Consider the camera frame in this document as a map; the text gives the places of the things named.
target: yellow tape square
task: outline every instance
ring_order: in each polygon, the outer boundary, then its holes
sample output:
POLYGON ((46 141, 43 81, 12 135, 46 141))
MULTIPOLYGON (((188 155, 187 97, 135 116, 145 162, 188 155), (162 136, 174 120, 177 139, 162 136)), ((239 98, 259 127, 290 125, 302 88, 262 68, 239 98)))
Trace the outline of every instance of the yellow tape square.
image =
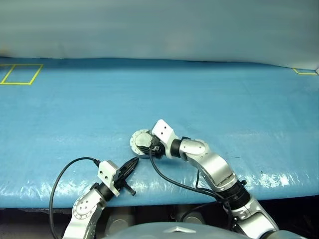
POLYGON ((10 70, 6 73, 3 79, 0 82, 0 85, 31 85, 34 79, 37 77, 39 72, 41 71, 43 64, 0 64, 0 66, 11 66, 10 70), (7 78, 11 74, 11 72, 15 69, 16 66, 38 66, 35 74, 32 76, 29 82, 6 82, 7 78))

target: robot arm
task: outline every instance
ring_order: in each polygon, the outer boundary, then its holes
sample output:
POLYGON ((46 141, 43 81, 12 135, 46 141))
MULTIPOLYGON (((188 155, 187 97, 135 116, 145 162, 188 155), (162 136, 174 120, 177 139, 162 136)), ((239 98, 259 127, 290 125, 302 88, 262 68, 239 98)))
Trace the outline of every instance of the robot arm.
POLYGON ((72 218, 63 239, 94 238, 95 226, 106 202, 114 195, 117 197, 119 190, 123 187, 135 195, 136 192, 127 185, 125 179, 135 169, 138 160, 137 157, 133 158, 120 169, 110 160, 100 163, 98 177, 102 183, 95 183, 87 194, 76 200, 72 208, 72 218))
MULTIPOLYGON (((147 154, 151 149, 155 157, 165 154, 170 159, 182 158, 197 168, 209 187, 229 202, 238 232, 259 239, 267 233, 279 230, 256 198, 246 191, 244 183, 238 180, 229 164, 212 152, 206 142, 187 137, 179 139, 162 119, 148 134, 152 136, 151 141, 147 143, 144 140, 143 145, 137 145, 142 154, 147 154)), ((139 138, 136 142, 143 141, 142 137, 139 138)))

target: white wall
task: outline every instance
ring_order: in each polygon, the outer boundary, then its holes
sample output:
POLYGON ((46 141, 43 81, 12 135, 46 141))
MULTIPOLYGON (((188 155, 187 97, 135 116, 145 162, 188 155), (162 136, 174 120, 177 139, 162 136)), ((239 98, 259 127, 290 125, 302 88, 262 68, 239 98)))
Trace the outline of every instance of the white wall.
POLYGON ((319 0, 1 0, 0 55, 319 67, 319 0))

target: blue table surface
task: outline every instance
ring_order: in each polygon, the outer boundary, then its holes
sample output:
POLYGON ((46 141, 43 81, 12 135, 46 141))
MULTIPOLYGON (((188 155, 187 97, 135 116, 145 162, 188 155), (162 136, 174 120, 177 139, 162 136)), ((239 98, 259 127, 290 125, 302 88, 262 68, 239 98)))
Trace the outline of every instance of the blue table surface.
MULTIPOLYGON (((203 139, 258 199, 319 193, 319 76, 248 63, 129 59, 0 59, 41 63, 32 85, 0 84, 0 207, 47 208, 52 185, 71 160, 91 156, 118 166, 132 158, 129 139, 159 119, 177 135, 203 139)), ((25 81, 16 67, 6 82, 25 81)), ((8 68, 0 66, 0 78, 8 68)), ((186 162, 157 161, 167 176, 194 186, 186 162)), ((97 178, 91 162, 62 177, 55 207, 71 207, 97 178)), ((147 159, 109 205, 212 201, 162 180, 147 159)), ((202 178, 200 186, 205 186, 202 178)))

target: end effector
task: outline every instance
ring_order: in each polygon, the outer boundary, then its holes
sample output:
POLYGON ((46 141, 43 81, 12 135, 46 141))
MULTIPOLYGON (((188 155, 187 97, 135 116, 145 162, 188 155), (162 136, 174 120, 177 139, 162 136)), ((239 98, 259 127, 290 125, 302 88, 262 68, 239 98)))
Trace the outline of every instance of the end effector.
POLYGON ((278 230, 274 220, 244 188, 245 181, 240 182, 230 165, 205 141, 179 138, 161 119, 152 130, 136 132, 131 148, 140 156, 151 153, 156 158, 182 158, 197 168, 209 187, 229 203, 231 212, 227 213, 232 214, 238 232, 259 239, 278 230))

